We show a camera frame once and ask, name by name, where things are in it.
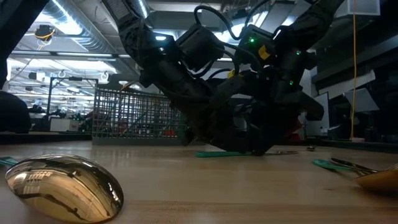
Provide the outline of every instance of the wooden countertop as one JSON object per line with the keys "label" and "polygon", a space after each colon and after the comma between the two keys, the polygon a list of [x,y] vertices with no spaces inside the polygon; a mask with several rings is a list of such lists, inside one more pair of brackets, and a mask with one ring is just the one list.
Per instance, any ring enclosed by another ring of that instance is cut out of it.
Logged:
{"label": "wooden countertop", "polygon": [[[330,172],[313,159],[337,157],[374,169],[398,162],[398,155],[318,147],[276,146],[300,154],[264,157],[196,158],[210,146],[92,146],[60,142],[0,146],[0,156],[24,159],[70,153],[96,161],[120,182],[122,212],[110,223],[394,223],[398,197],[365,192],[349,172]],[[29,210],[0,184],[2,224],[58,223]]]}

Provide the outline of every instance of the ceiling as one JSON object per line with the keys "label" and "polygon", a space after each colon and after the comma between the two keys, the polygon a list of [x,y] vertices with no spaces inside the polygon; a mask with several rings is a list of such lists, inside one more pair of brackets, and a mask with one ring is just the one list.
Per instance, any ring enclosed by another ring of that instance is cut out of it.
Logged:
{"label": "ceiling", "polygon": [[[228,16],[233,16],[238,9],[253,6],[257,2],[259,1],[148,0],[147,20],[151,23],[155,32],[172,35],[177,39],[195,23],[193,10],[199,4],[210,5],[223,11]],[[8,91],[25,100],[28,106],[40,100],[42,106],[47,107],[50,77],[97,78],[100,83],[106,83],[109,74],[118,72],[128,74],[137,80],[139,67],[130,58],[107,58],[105,60],[97,57],[98,55],[87,55],[91,53],[126,54],[118,36],[116,24],[111,19],[101,0],[50,0],[50,4],[64,6],[65,10],[62,12],[66,12],[68,16],[64,16],[62,19],[66,19],[67,23],[62,24],[59,21],[55,21],[53,17],[49,16],[49,14],[51,15],[50,10],[45,10],[41,13],[16,47],[16,50],[34,50],[36,53],[34,55],[11,54],[8,60],[9,67],[11,67],[11,76],[9,77],[11,80],[9,81]],[[274,32],[281,24],[289,25],[293,23],[309,7],[310,4],[305,0],[271,0],[270,4],[259,10],[251,23],[266,31]],[[223,30],[220,20],[214,18],[214,15],[202,12],[201,18],[203,23],[219,39],[238,44],[231,39],[228,31]],[[239,19],[236,19],[233,23],[233,30],[238,34],[241,29]],[[39,25],[43,24],[57,28],[52,40],[47,43],[38,40],[34,35],[34,31]],[[91,39],[77,36],[84,31],[86,32],[84,35],[89,35]],[[99,44],[86,47],[85,39]],[[82,55],[70,54],[62,57],[59,55],[45,55],[46,52],[75,52],[82,53]],[[233,67],[228,59],[217,62],[214,65],[214,69],[225,67]],[[40,74],[37,75],[37,79],[29,78],[29,74],[32,72]],[[95,93],[93,85],[94,82],[63,80],[52,92],[55,100],[52,100],[51,109],[73,107],[73,110],[78,111],[90,110],[93,106],[92,99]],[[78,89],[79,92],[73,93],[71,88],[73,90],[73,87],[76,88],[77,86],[80,87]],[[158,89],[154,86],[146,89],[141,87],[141,90],[158,92]]]}

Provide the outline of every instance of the black robot arm segment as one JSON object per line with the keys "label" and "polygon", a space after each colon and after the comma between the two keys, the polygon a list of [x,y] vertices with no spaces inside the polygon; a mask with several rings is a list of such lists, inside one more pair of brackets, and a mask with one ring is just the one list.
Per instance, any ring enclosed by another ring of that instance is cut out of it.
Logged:
{"label": "black robot arm segment", "polygon": [[[197,16],[197,23],[178,40],[163,35],[165,40],[158,41],[162,34],[152,32],[128,0],[103,2],[118,25],[126,52],[143,69],[141,84],[157,86],[187,118],[185,144],[196,138],[226,151],[261,155],[296,127],[301,112],[322,119],[322,105],[304,94],[299,82],[304,70],[316,65],[307,50],[325,35],[343,0],[318,1],[291,26],[280,26],[273,34],[247,22],[235,36],[241,39],[238,46],[220,41]],[[199,9],[215,12],[228,27],[214,9],[198,6],[195,12]],[[226,48],[234,49],[234,54]],[[233,76],[203,80],[224,55],[233,59]],[[240,71],[239,64],[250,64],[252,70]],[[237,93],[252,98],[232,105],[229,100]]]}

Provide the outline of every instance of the wire basket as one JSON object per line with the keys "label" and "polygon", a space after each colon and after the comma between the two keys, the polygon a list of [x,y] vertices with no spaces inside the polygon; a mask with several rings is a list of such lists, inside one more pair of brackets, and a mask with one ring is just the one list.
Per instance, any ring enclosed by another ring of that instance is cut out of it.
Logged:
{"label": "wire basket", "polygon": [[93,144],[181,145],[187,128],[181,112],[163,95],[121,91],[121,79],[113,75],[108,84],[96,87]]}

